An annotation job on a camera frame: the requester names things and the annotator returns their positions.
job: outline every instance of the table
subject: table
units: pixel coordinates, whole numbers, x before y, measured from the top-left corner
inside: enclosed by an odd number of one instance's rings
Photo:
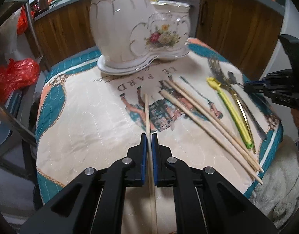
[[[160,94],[167,89],[163,79],[184,83],[183,78],[204,97],[186,85],[204,103],[209,99],[223,113],[222,122],[236,135],[237,128],[219,96],[206,83],[211,76],[207,57],[216,55],[222,71],[232,71],[237,82],[247,78],[224,57],[197,39],[188,45],[191,52],[174,61],[154,61],[138,73],[129,76],[109,76],[99,71],[99,50],[59,63],[48,74],[41,94],[36,137],[38,140],[37,171],[41,197],[49,201],[86,167],[102,169],[126,155],[128,148],[139,144],[144,132],[142,96],[150,96],[151,129],[158,133],[159,143],[171,148],[172,155],[189,166],[202,169],[213,166],[247,198],[257,182],[252,181],[233,157],[220,148],[200,127],[168,103]],[[263,97],[248,96],[235,88],[246,101],[257,121],[267,133],[261,141],[250,121],[258,148],[257,158],[264,171],[270,166],[282,140],[283,127],[268,109]],[[197,110],[209,129],[215,128]],[[158,232],[176,230],[174,204],[170,188],[155,188]],[[148,188],[128,188],[126,192],[122,233],[146,233],[150,214]]]

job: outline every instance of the cabinet handle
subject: cabinet handle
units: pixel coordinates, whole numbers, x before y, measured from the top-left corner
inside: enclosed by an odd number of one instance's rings
[[[207,15],[208,15],[208,3],[207,3],[207,1],[204,1],[201,6],[200,19],[199,19],[199,24],[201,26],[203,26],[205,24]]]

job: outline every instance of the cabinet door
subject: cabinet door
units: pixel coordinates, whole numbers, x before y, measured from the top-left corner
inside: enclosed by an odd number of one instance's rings
[[[50,66],[95,46],[90,28],[90,6],[91,0],[80,0],[34,22],[35,33]],[[25,34],[32,53],[39,57],[30,30]]]
[[[255,0],[201,0],[197,38],[256,80],[271,58],[282,22],[280,14]]]

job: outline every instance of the ceramic saucer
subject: ceramic saucer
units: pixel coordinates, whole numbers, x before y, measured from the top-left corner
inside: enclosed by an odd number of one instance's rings
[[[97,67],[100,69],[100,71],[108,75],[130,75],[140,71],[143,68],[146,68],[155,59],[174,60],[174,59],[182,58],[188,55],[188,53],[189,53],[189,49],[187,46],[184,46],[183,48],[174,52],[150,53],[148,54],[148,57],[145,59],[145,61],[132,68],[109,67],[105,63],[105,57],[101,55],[97,61]]]

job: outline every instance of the white ceramic pot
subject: white ceramic pot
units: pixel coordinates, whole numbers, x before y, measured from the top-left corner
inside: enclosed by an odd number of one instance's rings
[[[189,7],[149,0],[91,0],[90,25],[108,74],[131,74],[156,58],[182,57]]]

